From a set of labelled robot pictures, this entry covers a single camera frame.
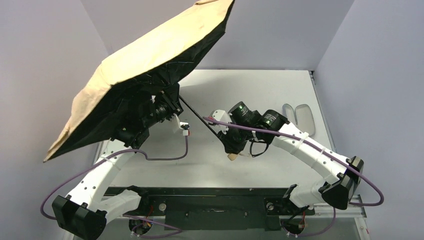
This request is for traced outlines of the lilac umbrella case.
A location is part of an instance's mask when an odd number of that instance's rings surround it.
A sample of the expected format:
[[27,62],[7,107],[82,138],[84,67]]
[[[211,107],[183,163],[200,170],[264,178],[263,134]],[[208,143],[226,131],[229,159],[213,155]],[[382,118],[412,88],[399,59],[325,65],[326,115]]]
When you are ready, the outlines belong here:
[[302,132],[309,133],[311,138],[315,136],[316,124],[309,105],[300,104],[293,108],[290,104],[285,103],[282,105],[282,115]]

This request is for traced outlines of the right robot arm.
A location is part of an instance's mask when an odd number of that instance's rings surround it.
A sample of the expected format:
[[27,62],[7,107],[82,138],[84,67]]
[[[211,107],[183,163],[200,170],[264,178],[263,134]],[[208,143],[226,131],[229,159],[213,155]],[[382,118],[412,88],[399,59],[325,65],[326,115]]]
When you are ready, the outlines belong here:
[[220,122],[218,138],[229,155],[238,155],[247,142],[264,143],[287,151],[321,176],[321,180],[302,186],[293,184],[283,199],[291,207],[303,208],[318,203],[346,210],[360,178],[364,162],[340,155],[313,140],[279,112],[263,114],[250,110],[240,101],[229,111],[215,110],[210,118]]

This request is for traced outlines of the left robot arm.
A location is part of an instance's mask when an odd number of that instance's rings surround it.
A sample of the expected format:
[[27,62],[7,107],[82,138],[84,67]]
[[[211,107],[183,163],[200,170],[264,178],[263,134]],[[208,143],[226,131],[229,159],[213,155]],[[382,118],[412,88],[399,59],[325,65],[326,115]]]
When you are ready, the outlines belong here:
[[129,186],[107,200],[103,196],[133,155],[146,154],[140,147],[149,137],[150,127],[169,120],[188,140],[189,125],[178,119],[183,111],[178,90],[142,97],[129,102],[125,110],[124,115],[115,118],[116,124],[106,126],[109,134],[105,139],[109,143],[105,153],[81,173],[84,178],[75,188],[52,202],[59,227],[83,240],[98,239],[109,222],[140,206],[146,192],[136,186]]

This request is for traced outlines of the beige folding umbrella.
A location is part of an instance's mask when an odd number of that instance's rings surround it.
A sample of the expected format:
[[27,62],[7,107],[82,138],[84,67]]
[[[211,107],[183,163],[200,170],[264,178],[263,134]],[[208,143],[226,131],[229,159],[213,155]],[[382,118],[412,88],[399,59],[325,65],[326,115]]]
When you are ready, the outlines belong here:
[[178,90],[225,34],[232,0],[199,0],[177,16],[106,57],[73,98],[70,117],[47,151],[50,161],[107,140],[128,103]]

